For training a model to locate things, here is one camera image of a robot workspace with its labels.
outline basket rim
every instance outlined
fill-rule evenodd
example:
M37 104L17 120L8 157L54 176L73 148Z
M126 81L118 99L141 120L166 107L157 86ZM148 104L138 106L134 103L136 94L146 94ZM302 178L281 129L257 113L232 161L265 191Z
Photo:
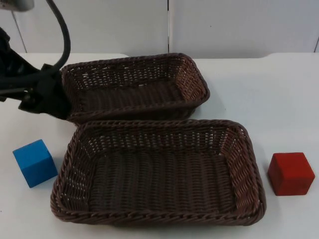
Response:
M119 211L96 211L96 212L90 212L90 211L72 211L69 210L66 206L64 206L60 200L60 198L57 196L59 192L61 191L61 188L63 187L63 184L65 183L66 175L64 172L67 172L70 167L72 167L72 155L74 155L75 151L77 150L77 147L74 146L78 145L79 138L81 135L89 128L92 127L110 127L110 128L117 128L117 127L133 127L136 125L140 126L150 126L150 127L162 127L163 125L174 125L174 126L180 126L180 127L185 127L185 126L194 126L196 127L197 125L225 125L227 124L228 126L233 126L234 128L240 129L244 135L246 136L246 144L252 145L252 142L249 138L247 130L239 123L231 121L231 120L223 120L223 119L201 119L201 120L195 120L195 119L187 119L187 120L169 120L169 121L159 121L159 120L97 120L97 121L91 121L86 124L81 125L80 127L77 128L76 132L74 133L71 142L68 145L68 149L65 155L65 159L63 161L61 170L59 172L59 175L57 179L54 182L53 185L53 190L51 194L51 209L59 211L59 214L63 214L66 216L69 216L70 219L73 218L78 218L78 217L83 217L83 218L90 218L90 217L105 217L108 216L107 218L111 217L121 217L121 216L130 216L133 217L134 215L147 215L150 211L144 210L144 211L127 211L127 212L119 212ZM252 147L248 147L249 151L249 160L252 163L253 166L253 172L254 174L254 186L257 187L257 192L258 192L258 198L259 201L256 202L258 204L258 207L256 208L255 211L250 211L250 213L244 212L241 213L240 215L234 214L233 212L229 213L194 213L194 212L164 212L164 211L152 211L152 213L161 216L161 215L168 215L168 218L172 217L181 217L185 214L191 214L188 217L189 218L220 218L223 220L247 220L249 219L249 222L244 223L242 225L250 225L253 223L256 223L259 221L266 210L266 196L264 192L264 188L262 185L262 181L260 178L259 170L257 167L256 159L254 152L252 151Z
M167 58L167 57L171 57L171 58L178 57L180 59L185 59L193 66L205 90L204 94L201 96L201 99L193 100L189 102L179 100L179 101L165 102L161 104L153 104L148 106L147 105L127 106L127 107L123 107L120 109L113 109L113 110L98 110L98 111L89 111L89 112L71 111L68 117L68 120L76 122L77 119L82 117L90 117L90 116L98 116L98 115L104 115L104 116L107 115L107 117L115 117L123 113L133 114L133 113L145 113L149 111L158 111L158 110L173 110L176 108L193 108L205 103L210 97L210 90L208 88L208 85L206 81L204 80L194 60L190 58L189 56L185 55L184 53L166 53L166 54L151 55L151 56L135 56L135 57L124 57L124 58L109 59L109 60L96 60L96 61L89 61L89 62L74 63L74 64L64 66L62 68L61 70L62 81L64 81L65 75L67 74L68 69L74 68L74 67L82 67L88 63L90 63L91 65L100 65L106 62L117 64L117 63L127 62L127 61L144 61L146 59Z

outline white wall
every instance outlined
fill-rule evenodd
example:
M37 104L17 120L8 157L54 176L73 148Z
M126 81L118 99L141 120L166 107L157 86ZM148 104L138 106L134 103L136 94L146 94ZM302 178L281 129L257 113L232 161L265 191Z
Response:
M68 25L72 52L167 52L167 0L55 0ZM15 13L27 52L62 52L59 25L46 1Z
M18 28L10 11L0 9L0 26L10 36L10 46L16 52L25 52Z
M68 24L72 52L167 52L167 0L55 0ZM319 0L169 0L170 50L194 58L262 57L313 52ZM28 52L61 52L59 25L45 0L15 13ZM0 12L11 45L23 52L9 11Z
M319 0L170 0L170 49L195 58L313 52Z

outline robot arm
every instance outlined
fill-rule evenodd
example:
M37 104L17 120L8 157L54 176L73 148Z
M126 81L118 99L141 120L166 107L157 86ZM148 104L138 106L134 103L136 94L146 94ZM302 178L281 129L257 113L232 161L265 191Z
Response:
M61 26L63 54L53 66L44 64L38 70L10 48L10 37L0 28L0 101L4 102L7 98L21 100L20 110L47 113L65 120L71 105L64 93L59 70L70 55L70 36L53 0L46 1ZM0 0L0 8L8 10L26 11L33 6L33 0Z

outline woven basket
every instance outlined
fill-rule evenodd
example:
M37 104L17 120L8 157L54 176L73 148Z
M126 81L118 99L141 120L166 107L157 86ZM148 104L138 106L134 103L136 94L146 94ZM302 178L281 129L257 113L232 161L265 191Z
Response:
M196 64L177 53L72 64L62 81L76 124L186 119L209 98Z
M68 146L51 208L84 224L251 225L266 200L235 122L94 121Z

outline black cable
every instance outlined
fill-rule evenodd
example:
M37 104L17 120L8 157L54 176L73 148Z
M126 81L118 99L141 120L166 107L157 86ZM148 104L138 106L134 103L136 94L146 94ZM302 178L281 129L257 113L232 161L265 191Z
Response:
M70 51L71 51L71 41L70 41L70 34L67 28L67 25L63 19L62 14L60 13L59 9L55 5L53 0L46 0L48 5L50 6L51 10L53 11L56 19L58 20L64 41L64 49L61 58L49 69L40 71L37 73L29 74L26 76L19 76L19 77L0 77L0 86L4 87L14 85L15 87L28 87L30 84L37 82L41 79L44 79L48 75L52 75L59 71L59 69L66 63L67 59L69 58Z

